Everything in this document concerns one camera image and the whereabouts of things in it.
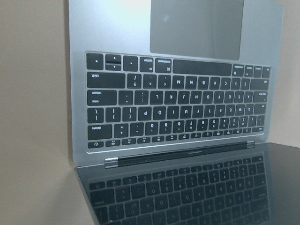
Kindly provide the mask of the grey laptop computer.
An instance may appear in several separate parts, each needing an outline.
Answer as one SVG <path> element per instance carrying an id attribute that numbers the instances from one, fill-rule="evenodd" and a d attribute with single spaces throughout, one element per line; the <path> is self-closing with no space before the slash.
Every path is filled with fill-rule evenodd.
<path id="1" fill-rule="evenodd" d="M 299 224 L 300 150 L 267 141 L 280 3 L 71 0 L 68 14 L 93 224 Z"/>

